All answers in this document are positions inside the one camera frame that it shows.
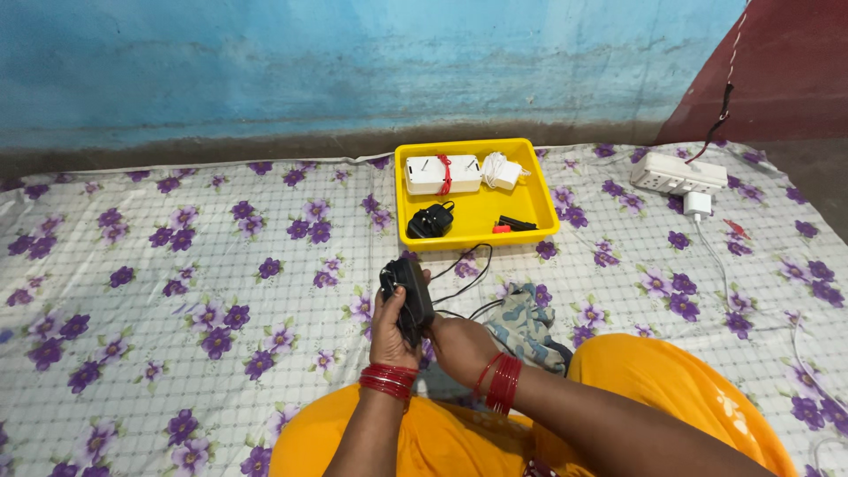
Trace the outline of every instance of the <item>hand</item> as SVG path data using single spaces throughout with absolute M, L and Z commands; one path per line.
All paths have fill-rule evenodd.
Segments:
M 480 323 L 462 318 L 442 318 L 436 315 L 425 335 L 432 341 L 438 366 L 457 383 L 473 388 L 498 348 L 492 335 Z M 489 375 L 496 366 L 489 369 Z M 485 393 L 487 378 L 480 386 Z
M 424 271 L 424 283 L 430 284 L 430 271 Z M 382 293 L 377 291 L 374 318 L 371 321 L 371 364 L 386 364 L 418 369 L 421 362 L 421 345 L 412 349 L 400 334 L 397 322 L 400 309 L 406 300 L 406 289 L 396 287 L 391 298 L 382 302 Z

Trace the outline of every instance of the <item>yellow plastic tray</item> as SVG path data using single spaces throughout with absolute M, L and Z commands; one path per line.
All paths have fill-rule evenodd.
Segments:
M 493 152 L 504 153 L 508 160 L 521 164 L 532 174 L 519 177 L 512 190 L 491 189 L 485 182 L 477 192 L 463 192 L 437 197 L 432 194 L 409 195 L 404 180 L 406 158 L 422 155 L 474 154 L 482 164 Z M 514 245 L 538 242 L 560 229 L 548 184 L 533 152 L 530 141 L 516 139 L 485 139 L 455 143 L 404 144 L 394 150 L 394 186 L 398 201 L 400 241 L 410 250 L 444 250 L 473 247 L 481 242 L 491 245 Z M 453 200 L 454 223 L 444 237 L 410 238 L 406 224 L 420 209 Z M 535 223 L 538 230 L 527 232 L 492 233 L 500 216 Z

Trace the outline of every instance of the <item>yellow clothing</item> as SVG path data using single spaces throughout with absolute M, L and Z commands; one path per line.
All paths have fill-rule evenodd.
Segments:
M 607 334 L 583 343 L 568 379 L 660 409 L 781 476 L 796 476 L 766 419 L 725 378 L 665 341 Z M 357 384 L 307 406 L 283 429 L 270 477 L 321 475 L 359 400 Z M 561 439 L 529 418 L 478 412 L 422 397 L 400 425 L 398 475 L 522 475 L 531 459 L 558 475 L 591 476 Z

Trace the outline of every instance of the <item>painted wall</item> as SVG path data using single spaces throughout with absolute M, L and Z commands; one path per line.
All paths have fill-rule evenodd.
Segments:
M 848 3 L 751 2 L 737 44 L 730 119 L 716 138 L 779 141 L 848 137 Z M 656 141 L 703 141 L 717 121 L 734 26 L 692 82 Z
M 0 3 L 0 149 L 661 124 L 739 0 Z

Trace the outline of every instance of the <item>power socket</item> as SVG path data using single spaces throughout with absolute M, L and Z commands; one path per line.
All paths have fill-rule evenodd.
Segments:
M 728 170 L 724 166 L 649 152 L 630 171 L 630 183 L 674 195 L 699 192 L 713 195 L 728 186 Z
M 451 193 L 480 190 L 483 173 L 475 155 L 449 155 L 448 160 Z M 435 194 L 444 184 L 444 164 L 434 155 L 408 157 L 404 165 L 404 177 L 410 195 Z

